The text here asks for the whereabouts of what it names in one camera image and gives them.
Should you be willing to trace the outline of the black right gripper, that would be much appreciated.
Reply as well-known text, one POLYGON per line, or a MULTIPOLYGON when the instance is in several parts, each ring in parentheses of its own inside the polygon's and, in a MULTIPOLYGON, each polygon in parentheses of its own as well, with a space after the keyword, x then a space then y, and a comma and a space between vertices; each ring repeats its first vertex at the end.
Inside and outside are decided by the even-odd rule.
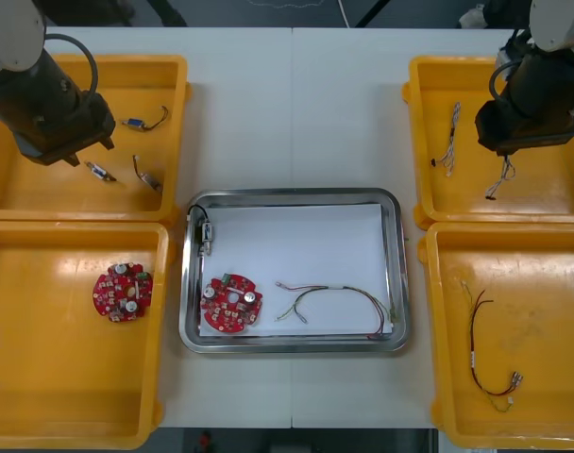
POLYGON ((574 138, 574 110, 525 117, 508 101, 490 100, 475 118, 478 143, 498 156, 566 144, 574 138))

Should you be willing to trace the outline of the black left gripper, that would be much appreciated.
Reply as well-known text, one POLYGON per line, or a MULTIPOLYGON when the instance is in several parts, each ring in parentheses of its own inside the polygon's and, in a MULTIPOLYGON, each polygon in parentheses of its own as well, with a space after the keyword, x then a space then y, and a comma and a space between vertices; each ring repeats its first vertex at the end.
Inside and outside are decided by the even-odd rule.
POLYGON ((61 160, 73 167, 80 165, 77 153, 95 144, 114 148, 112 134, 116 127, 107 101, 99 93, 76 111, 46 125, 39 122, 30 131, 13 131, 20 153, 27 159, 49 166, 61 160))

